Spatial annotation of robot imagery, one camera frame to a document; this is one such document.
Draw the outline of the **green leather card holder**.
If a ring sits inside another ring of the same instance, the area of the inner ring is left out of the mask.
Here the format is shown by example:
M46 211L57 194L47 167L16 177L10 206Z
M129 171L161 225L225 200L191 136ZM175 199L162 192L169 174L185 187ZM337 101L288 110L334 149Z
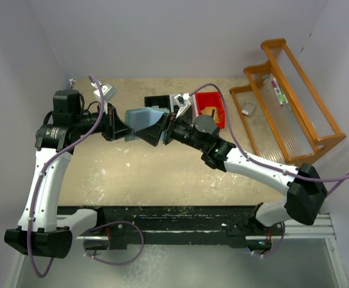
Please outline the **green leather card holder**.
M156 107L141 107L129 109L125 112L125 123L130 126L134 132L154 125L163 113L169 113L168 109Z

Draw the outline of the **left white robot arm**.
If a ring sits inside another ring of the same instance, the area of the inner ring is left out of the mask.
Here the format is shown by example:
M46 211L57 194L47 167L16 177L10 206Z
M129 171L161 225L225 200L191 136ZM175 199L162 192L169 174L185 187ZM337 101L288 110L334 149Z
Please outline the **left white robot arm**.
M106 141L133 133L116 108L106 103L104 110L84 110L83 95L75 89L56 91L53 96L52 123L47 120L36 132L36 163L31 190L17 227L5 231L6 244L24 255L63 259L73 239L89 231L100 235L106 221L93 209L79 209L58 221L58 202L74 145L85 135L100 133Z

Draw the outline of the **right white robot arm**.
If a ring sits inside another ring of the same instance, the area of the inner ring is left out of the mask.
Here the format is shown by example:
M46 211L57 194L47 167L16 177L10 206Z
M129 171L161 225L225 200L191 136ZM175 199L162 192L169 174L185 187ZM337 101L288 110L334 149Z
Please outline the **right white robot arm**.
M201 159L211 169L246 176L281 193L282 199L260 203L254 208L249 228L256 235L287 220L307 226L314 224L327 190L312 165L289 166L246 153L221 138L219 131L211 116L198 116L189 124L163 113L156 123L136 131L135 135L152 146L160 141L167 145L176 140L201 151Z

